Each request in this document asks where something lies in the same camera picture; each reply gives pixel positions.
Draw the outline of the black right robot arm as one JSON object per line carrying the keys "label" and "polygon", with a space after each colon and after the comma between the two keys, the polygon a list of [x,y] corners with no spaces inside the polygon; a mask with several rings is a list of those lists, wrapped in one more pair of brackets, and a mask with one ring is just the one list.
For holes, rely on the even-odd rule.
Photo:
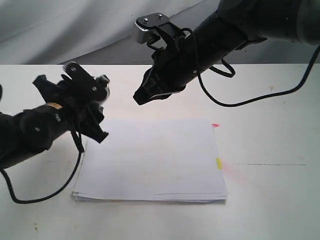
{"label": "black right robot arm", "polygon": [[231,78],[235,70],[215,67],[233,51],[277,39],[318,46],[320,3],[317,0],[222,0],[195,29],[179,28],[163,13],[141,16],[133,27],[139,44],[153,49],[148,69],[133,99],[139,105],[183,91],[211,70]]}

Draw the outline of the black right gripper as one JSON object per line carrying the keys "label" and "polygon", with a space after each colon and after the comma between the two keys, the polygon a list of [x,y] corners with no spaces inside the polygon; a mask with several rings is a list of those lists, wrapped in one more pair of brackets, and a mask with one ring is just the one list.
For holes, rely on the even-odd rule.
{"label": "black right gripper", "polygon": [[152,54],[153,64],[144,75],[133,99],[138,105],[155,100],[165,100],[173,94],[182,92],[187,84],[200,73],[197,42],[193,39],[182,39],[179,51],[169,46],[156,47],[154,41],[147,46],[155,52]]}

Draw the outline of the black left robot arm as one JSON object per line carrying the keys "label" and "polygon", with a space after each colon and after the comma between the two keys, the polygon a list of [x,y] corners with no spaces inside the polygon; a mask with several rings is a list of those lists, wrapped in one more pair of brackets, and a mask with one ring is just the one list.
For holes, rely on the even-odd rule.
{"label": "black left robot arm", "polygon": [[79,64],[63,65],[61,81],[53,83],[46,75],[33,81],[45,103],[16,115],[0,115],[0,166],[10,168],[51,148],[54,140],[70,132],[76,148],[84,152],[78,134],[101,143],[108,133],[103,103],[110,96],[110,79],[94,77]]}

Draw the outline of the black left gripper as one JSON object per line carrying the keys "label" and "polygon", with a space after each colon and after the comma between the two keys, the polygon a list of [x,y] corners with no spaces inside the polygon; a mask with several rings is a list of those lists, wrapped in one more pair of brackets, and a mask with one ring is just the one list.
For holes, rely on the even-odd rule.
{"label": "black left gripper", "polygon": [[103,106],[106,92],[82,66],[69,61],[62,66],[62,80],[53,83],[39,75],[33,81],[47,103],[67,104],[79,114],[80,133],[99,144],[109,135],[100,127],[104,120]]}

